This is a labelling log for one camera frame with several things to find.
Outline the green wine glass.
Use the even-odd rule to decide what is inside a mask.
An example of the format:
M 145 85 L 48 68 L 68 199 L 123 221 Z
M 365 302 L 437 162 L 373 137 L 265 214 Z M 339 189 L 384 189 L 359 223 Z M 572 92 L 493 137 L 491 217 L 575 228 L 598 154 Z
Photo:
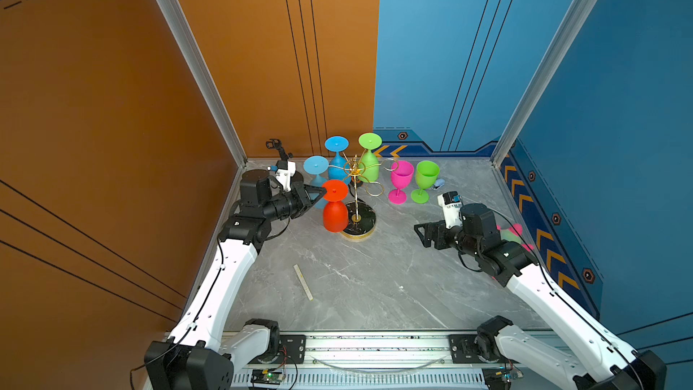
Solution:
M 359 166 L 363 168 L 361 181 L 374 183 L 379 178 L 380 170 L 380 163 L 374 151 L 382 146 L 382 138 L 374 132 L 368 132 L 359 137 L 358 143 L 365 150 L 359 162 Z
M 428 190 L 434 186 L 440 175 L 440 167 L 428 160 L 420 161 L 415 169 L 417 189 L 411 192 L 411 199 L 418 204 L 429 202 Z

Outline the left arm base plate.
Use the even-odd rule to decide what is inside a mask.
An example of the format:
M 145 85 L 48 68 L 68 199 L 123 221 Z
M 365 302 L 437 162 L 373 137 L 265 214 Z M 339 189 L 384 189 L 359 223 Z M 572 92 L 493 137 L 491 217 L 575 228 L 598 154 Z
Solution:
M 287 361 L 290 365 L 301 366 L 305 361 L 307 338 L 303 334 L 281 333 L 278 350 L 272 355 L 258 356 L 250 365 L 280 365 Z

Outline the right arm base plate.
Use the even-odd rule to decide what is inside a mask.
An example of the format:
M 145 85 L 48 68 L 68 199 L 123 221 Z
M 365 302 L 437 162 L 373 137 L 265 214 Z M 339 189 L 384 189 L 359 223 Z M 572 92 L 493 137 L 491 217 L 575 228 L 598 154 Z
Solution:
M 511 365 L 512 360 L 503 356 L 490 336 L 478 334 L 451 334 L 449 350 L 454 364 L 487 363 Z

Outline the magenta wine glass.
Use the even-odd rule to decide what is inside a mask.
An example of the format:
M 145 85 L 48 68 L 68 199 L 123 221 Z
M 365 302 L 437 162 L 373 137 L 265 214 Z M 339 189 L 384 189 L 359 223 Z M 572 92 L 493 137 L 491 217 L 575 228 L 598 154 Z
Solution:
M 413 179 L 414 167 L 406 160 L 398 160 L 393 163 L 391 170 L 391 182 L 393 190 L 388 194 L 388 199 L 396 205 L 404 204 L 407 200 L 407 194 L 404 189 L 409 186 Z

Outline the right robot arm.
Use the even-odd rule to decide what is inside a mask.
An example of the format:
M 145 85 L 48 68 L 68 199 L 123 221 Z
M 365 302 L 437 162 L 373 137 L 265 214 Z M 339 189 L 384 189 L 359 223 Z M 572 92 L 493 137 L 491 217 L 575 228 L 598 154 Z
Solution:
M 549 275 L 534 250 L 503 238 L 496 211 L 481 203 L 458 207 L 458 224 L 414 226 L 424 247 L 454 249 L 478 270 L 528 304 L 568 346 L 564 352 L 496 316 L 476 330 L 476 356 L 487 363 L 520 363 L 561 389 L 662 389 L 667 366 L 606 329 Z

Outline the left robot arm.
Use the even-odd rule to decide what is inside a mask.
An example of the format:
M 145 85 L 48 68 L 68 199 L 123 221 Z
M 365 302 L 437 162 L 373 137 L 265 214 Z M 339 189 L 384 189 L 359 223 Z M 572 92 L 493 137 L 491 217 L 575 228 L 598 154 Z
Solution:
M 262 169 L 243 173 L 239 191 L 200 290 L 167 340 L 146 350 L 143 367 L 154 389 L 228 389 L 238 368 L 279 356 L 279 324 L 264 319 L 248 321 L 222 352 L 227 317 L 263 244 L 275 237 L 273 222 L 301 217 L 327 191 L 301 179 L 283 187 Z

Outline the red wine glass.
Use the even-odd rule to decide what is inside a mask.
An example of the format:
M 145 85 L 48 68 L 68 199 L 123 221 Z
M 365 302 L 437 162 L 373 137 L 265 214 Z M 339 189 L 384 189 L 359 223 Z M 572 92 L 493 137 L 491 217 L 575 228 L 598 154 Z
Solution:
M 323 209 L 323 226 L 329 232 L 341 232 L 348 227 L 348 208 L 343 200 L 348 196 L 348 186 L 341 180 L 329 180 L 323 184 L 326 193 Z

